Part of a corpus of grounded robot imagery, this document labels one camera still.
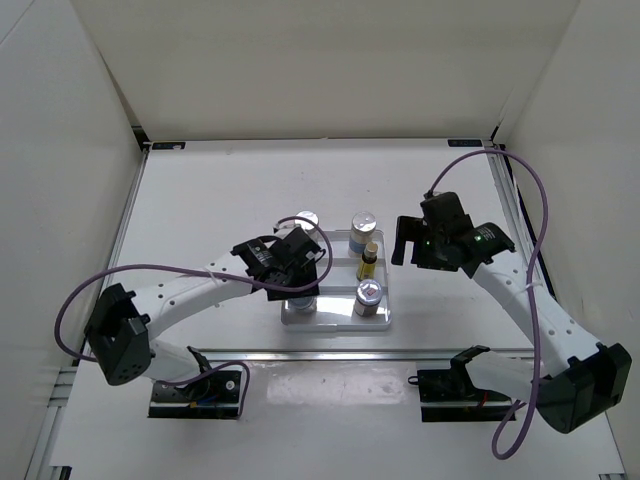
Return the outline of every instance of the silver cap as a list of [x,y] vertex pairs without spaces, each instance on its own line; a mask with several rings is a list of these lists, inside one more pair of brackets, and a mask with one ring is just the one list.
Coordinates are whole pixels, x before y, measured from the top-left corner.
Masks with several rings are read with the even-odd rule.
[[358,233],[369,233],[376,229],[376,217],[369,212],[359,212],[353,216],[351,226]]
[[378,305],[382,300],[382,286],[372,279],[363,280],[356,290],[356,300],[363,305]]
[[[316,225],[318,225],[318,222],[319,222],[318,216],[310,210],[303,210],[302,212],[298,212],[296,213],[296,217],[308,218]],[[310,223],[303,222],[302,220],[294,220],[293,224],[296,227],[301,227],[302,230],[304,230],[308,234],[315,233],[316,231],[316,227],[314,227]]]

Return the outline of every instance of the purple cable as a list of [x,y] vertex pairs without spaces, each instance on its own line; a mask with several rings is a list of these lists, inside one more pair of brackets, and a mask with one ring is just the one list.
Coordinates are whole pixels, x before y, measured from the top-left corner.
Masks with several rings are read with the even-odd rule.
[[[303,222],[307,222],[311,225],[313,225],[315,227],[315,229],[317,230],[317,232],[320,234],[320,236],[322,237],[322,239],[325,241],[326,245],[327,245],[327,253],[329,255],[329,258],[327,260],[327,268],[325,269],[324,272],[322,272],[322,275],[320,275],[316,280],[314,280],[313,282],[307,284],[307,285],[303,285],[302,287],[283,287],[283,286],[279,286],[279,285],[272,285],[269,283],[264,283],[264,282],[259,282],[257,280],[254,280],[252,278],[248,278],[248,277],[240,277],[237,275],[231,275],[229,273],[222,273],[222,272],[209,272],[208,270],[193,270],[193,269],[189,269],[189,268],[181,268],[181,267],[171,267],[169,265],[154,265],[154,264],[149,264],[149,263],[137,263],[137,264],[133,264],[133,265],[122,265],[119,267],[113,267],[113,268],[107,268],[106,270],[103,270],[99,273],[96,273],[95,275],[87,278],[84,282],[82,282],[80,285],[78,285],[73,292],[71,292],[71,294],[67,297],[67,299],[64,301],[64,303],[62,304],[62,306],[60,307],[60,311],[58,312],[58,315],[56,316],[56,321],[53,327],[53,337],[56,341],[56,344],[58,345],[58,347],[60,347],[60,349],[65,352],[66,354],[77,358],[78,360],[86,360],[87,362],[97,362],[97,360],[93,357],[89,357],[87,355],[83,355],[81,353],[75,352],[74,350],[72,350],[71,348],[69,348],[64,341],[62,340],[62,334],[61,334],[61,327],[62,327],[62,319],[64,318],[64,314],[66,313],[67,309],[69,308],[69,305],[71,304],[71,302],[73,302],[73,300],[80,294],[80,292],[82,292],[85,288],[87,288],[89,285],[91,285],[92,283],[108,276],[108,275],[112,275],[114,273],[119,273],[119,272],[126,272],[128,270],[160,270],[163,272],[173,272],[173,273],[180,273],[182,275],[189,275],[189,276],[193,276],[193,277],[203,277],[203,278],[210,278],[212,275],[216,278],[220,278],[223,280],[234,280],[234,281],[238,281],[238,282],[243,282],[243,283],[248,283],[256,288],[264,288],[267,290],[276,290],[276,291],[280,291],[280,292],[286,292],[286,293],[299,293],[299,292],[304,292],[305,290],[308,290],[310,288],[315,287],[316,285],[318,285],[320,282],[322,282],[325,278],[327,278],[327,275],[329,275],[329,271],[331,270],[331,268],[333,267],[333,248],[331,247],[331,242],[329,241],[329,237],[327,236],[327,234],[314,222],[312,222],[311,220],[309,220],[308,218],[304,218],[304,217],[298,217],[298,216],[291,216],[291,217],[285,217],[281,220],[278,221],[278,225],[280,225],[281,223],[284,222],[288,222],[291,220],[300,220]],[[223,368],[226,368],[228,366],[232,366],[232,365],[239,365],[241,366],[245,372],[247,373],[247,381],[245,383],[244,386],[244,390],[242,392],[242,400],[240,401],[240,407],[238,410],[238,416],[240,416],[242,414],[242,410],[244,408],[244,399],[247,395],[247,389],[249,388],[249,378],[251,376],[251,374],[249,373],[249,367],[240,361],[232,361],[232,362],[226,362],[223,363],[222,365],[218,365],[217,367],[212,368],[211,370],[207,370],[206,372],[201,373],[200,375],[197,375],[193,378],[190,378],[188,380],[183,380],[180,382],[165,382],[162,380],[158,380],[159,383],[163,384],[163,385],[167,385],[167,386],[172,386],[172,387],[177,387],[180,385],[187,385],[189,383],[195,382],[197,380],[202,380],[203,378],[208,377],[209,375],[217,372],[218,370],[221,370]]]
[[[523,158],[519,157],[518,155],[514,153],[506,152],[503,150],[497,150],[493,148],[475,150],[473,152],[469,152],[465,155],[462,155],[461,157],[458,157],[453,162],[451,162],[447,166],[447,168],[445,168],[442,171],[442,173],[440,173],[438,178],[436,178],[435,182],[433,182],[433,185],[431,186],[431,189],[429,190],[429,192],[433,193],[438,183],[440,183],[440,180],[442,180],[442,177],[444,177],[449,172],[449,170],[451,170],[458,163],[462,162],[463,160],[466,160],[467,158],[474,157],[476,155],[483,155],[483,154],[504,155],[506,157],[509,157],[515,160],[520,165],[522,165],[525,169],[527,169],[527,171],[531,174],[536,184],[538,185],[538,190],[540,190],[540,197],[542,198],[542,224],[540,225],[540,233],[538,234],[538,241],[536,242],[533,252],[531,253],[531,258],[529,259],[529,263],[527,265],[527,285],[531,285],[533,282],[533,272],[535,269],[536,259],[538,258],[538,254],[540,253],[540,247],[542,246],[542,241],[544,240],[544,237],[547,233],[547,224],[549,223],[549,203],[547,199],[547,193],[544,189],[544,185],[542,184],[542,180],[540,179],[538,174],[535,172],[535,170],[531,167],[531,165],[529,165],[529,163],[527,163]],[[532,328],[533,330],[533,379],[531,382],[531,396],[529,397],[527,413],[525,414],[524,421],[522,422],[522,427],[520,428],[520,432],[518,433],[518,436],[514,440],[513,445],[511,445],[511,447],[509,447],[509,449],[506,452],[500,453],[498,451],[498,440],[500,439],[500,434],[504,430],[504,427],[507,425],[507,422],[509,421],[509,418],[511,417],[511,415],[513,415],[516,412],[516,410],[519,410],[520,408],[522,408],[525,404],[520,401],[514,402],[514,404],[511,406],[511,409],[507,412],[505,417],[500,422],[500,425],[498,425],[498,428],[496,429],[495,433],[493,434],[493,438],[491,440],[491,451],[493,452],[493,455],[499,460],[506,460],[512,457],[513,454],[515,454],[518,451],[518,449],[524,442],[524,439],[526,438],[527,433],[529,432],[529,428],[531,427],[531,422],[533,421],[533,415],[536,411],[536,400],[538,398],[538,390],[540,387],[540,363],[542,361],[542,355],[540,352],[540,323],[538,321],[538,309],[536,306],[536,297],[535,297],[535,294],[533,293],[533,288],[528,287],[527,294],[529,296],[529,306],[531,308],[531,324],[533,327]]]

